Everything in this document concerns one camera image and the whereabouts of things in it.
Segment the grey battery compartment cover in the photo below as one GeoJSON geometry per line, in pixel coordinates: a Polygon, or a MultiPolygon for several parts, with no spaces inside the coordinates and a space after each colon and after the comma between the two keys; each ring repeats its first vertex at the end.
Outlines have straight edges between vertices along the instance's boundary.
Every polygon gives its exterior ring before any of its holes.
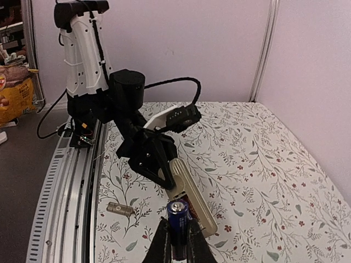
{"type": "Polygon", "coordinates": [[[134,209],[132,207],[114,202],[109,202],[106,210],[108,212],[127,217],[131,216],[134,213],[134,209]]]}

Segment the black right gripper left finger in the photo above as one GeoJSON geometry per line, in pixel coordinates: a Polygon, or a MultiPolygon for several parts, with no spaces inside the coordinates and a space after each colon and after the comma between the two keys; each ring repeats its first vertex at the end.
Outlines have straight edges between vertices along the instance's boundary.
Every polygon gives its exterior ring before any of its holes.
{"type": "Polygon", "coordinates": [[[142,263],[171,263],[172,247],[170,225],[167,219],[161,218],[149,250],[142,263]]]}

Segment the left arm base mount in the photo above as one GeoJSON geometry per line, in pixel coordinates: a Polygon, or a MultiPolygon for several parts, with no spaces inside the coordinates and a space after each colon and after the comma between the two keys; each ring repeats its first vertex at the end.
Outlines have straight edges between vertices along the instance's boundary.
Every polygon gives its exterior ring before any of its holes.
{"type": "Polygon", "coordinates": [[[95,144],[95,119],[93,119],[91,122],[84,122],[72,117],[70,120],[70,125],[70,147],[89,148],[95,144]]]}

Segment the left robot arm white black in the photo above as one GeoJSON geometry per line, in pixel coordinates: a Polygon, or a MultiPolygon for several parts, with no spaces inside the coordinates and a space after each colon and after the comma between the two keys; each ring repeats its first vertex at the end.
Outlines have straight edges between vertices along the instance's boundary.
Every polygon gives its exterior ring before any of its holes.
{"type": "Polygon", "coordinates": [[[175,187],[169,166],[177,156],[171,137],[146,127],[140,113],[145,76],[114,71],[102,41],[107,1],[56,2],[54,21],[65,48],[67,110],[76,135],[92,136],[96,121],[114,122],[123,142],[117,156],[130,168],[166,190],[175,187]]]}

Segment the black battery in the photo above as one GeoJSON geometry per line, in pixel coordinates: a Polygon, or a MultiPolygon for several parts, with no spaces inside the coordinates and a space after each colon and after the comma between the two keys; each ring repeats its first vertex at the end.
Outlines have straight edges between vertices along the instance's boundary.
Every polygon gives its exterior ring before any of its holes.
{"type": "Polygon", "coordinates": [[[189,205],[184,200],[175,200],[167,204],[169,232],[171,235],[173,260],[186,259],[189,205]]]}

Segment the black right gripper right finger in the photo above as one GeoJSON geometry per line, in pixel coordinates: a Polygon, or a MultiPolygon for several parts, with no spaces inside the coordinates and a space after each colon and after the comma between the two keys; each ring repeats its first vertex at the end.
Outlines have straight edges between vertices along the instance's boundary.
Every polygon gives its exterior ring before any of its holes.
{"type": "Polygon", "coordinates": [[[217,263],[196,219],[188,223],[186,241],[187,263],[217,263]]]}

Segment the white remote control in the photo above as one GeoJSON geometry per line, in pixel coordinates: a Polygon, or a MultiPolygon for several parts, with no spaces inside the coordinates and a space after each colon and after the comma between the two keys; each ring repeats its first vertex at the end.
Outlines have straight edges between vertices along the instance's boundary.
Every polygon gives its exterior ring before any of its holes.
{"type": "Polygon", "coordinates": [[[218,230],[217,223],[185,162],[175,158],[170,161],[169,167],[175,182],[173,189],[166,190],[169,200],[186,201],[189,204],[189,212],[197,219],[204,237],[214,235],[218,230]]]}

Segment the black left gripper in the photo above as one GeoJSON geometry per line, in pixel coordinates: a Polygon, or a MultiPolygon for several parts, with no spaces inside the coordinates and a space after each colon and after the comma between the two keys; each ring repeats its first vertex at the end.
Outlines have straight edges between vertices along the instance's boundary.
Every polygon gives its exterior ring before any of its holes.
{"type": "Polygon", "coordinates": [[[177,157],[172,137],[142,128],[134,136],[124,139],[117,149],[117,156],[128,158],[128,164],[134,172],[165,190],[175,187],[169,167],[170,161],[177,157]]]}

